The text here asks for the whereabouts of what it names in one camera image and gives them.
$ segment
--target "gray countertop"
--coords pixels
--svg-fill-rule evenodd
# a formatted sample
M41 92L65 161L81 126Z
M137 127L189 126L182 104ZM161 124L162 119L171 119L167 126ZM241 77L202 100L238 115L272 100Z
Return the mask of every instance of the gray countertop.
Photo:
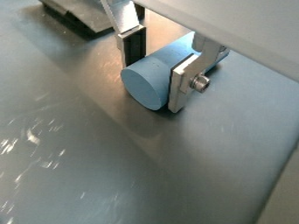
M238 53L177 115L143 108L114 33L0 8L0 223L253 223L299 135L299 84ZM187 30L146 14L149 51Z

